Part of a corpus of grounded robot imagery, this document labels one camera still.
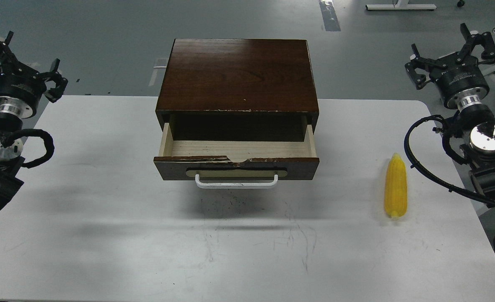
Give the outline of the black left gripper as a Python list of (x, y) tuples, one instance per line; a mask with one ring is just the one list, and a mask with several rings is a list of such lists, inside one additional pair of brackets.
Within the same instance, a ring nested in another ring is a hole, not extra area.
[[(61, 60), (56, 58), (49, 71), (37, 73), (32, 68), (19, 67), (19, 61), (9, 44), (14, 32), (0, 40), (0, 107), (10, 101), (21, 109), (21, 119), (36, 115), (42, 95), (51, 103), (56, 103), (65, 93), (68, 80), (58, 71)], [(53, 82), (47, 88), (46, 82)]]

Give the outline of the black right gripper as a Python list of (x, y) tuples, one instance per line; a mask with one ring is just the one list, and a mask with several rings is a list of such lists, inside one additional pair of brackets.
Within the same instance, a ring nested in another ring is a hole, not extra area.
[[(490, 32), (471, 33), (465, 23), (460, 24), (460, 32), (465, 44), (459, 51), (459, 61), (449, 59), (434, 60), (421, 57), (416, 44), (411, 44), (412, 55), (405, 64), (408, 77), (416, 90), (421, 90), (433, 81), (437, 87), (443, 106), (447, 109), (458, 109), (458, 101), (466, 96), (476, 95), (483, 99), (490, 92), (480, 64), (495, 63), (495, 42)], [(482, 61), (471, 57), (476, 46), (481, 46)]]

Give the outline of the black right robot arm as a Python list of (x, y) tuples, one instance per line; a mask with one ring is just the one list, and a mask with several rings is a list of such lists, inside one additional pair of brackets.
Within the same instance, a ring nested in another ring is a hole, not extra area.
[[(488, 208), (495, 208), (495, 116), (483, 103), (490, 88), (479, 65), (495, 63), (495, 43), (491, 32), (470, 31), (460, 25), (464, 45), (456, 52), (437, 59), (425, 58), (412, 44), (413, 54), (405, 69), (416, 89), (433, 83), (447, 109), (455, 111), (451, 118), (430, 115), (415, 122), (404, 137), (403, 149), (419, 173), (427, 179)], [(427, 170), (416, 159), (410, 147), (412, 131), (421, 124), (434, 121), (441, 124), (433, 132), (441, 134), (441, 145), (446, 155), (460, 165), (470, 167), (468, 172), (474, 191), (445, 182)]]

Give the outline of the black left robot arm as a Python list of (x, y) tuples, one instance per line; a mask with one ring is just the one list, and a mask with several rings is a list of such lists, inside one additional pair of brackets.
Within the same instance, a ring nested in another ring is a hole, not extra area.
[(9, 46), (13, 35), (0, 40), (0, 211), (23, 185), (19, 169), (40, 166), (54, 155), (52, 136), (23, 128), (23, 121), (37, 114), (42, 97), (51, 103), (61, 99), (68, 84), (58, 71), (59, 59), (45, 72), (19, 61)]

